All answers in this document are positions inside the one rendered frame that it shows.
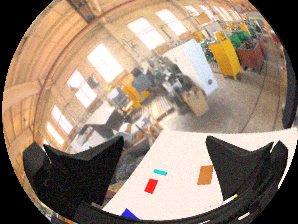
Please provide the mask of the cyan flat bar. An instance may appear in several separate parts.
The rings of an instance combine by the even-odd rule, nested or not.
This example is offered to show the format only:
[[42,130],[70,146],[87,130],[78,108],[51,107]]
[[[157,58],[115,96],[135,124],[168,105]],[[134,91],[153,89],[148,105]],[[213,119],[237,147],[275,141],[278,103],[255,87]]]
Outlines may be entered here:
[[153,172],[158,173],[158,175],[162,175],[162,176],[166,175],[166,172],[165,171],[160,171],[160,169],[153,169]]

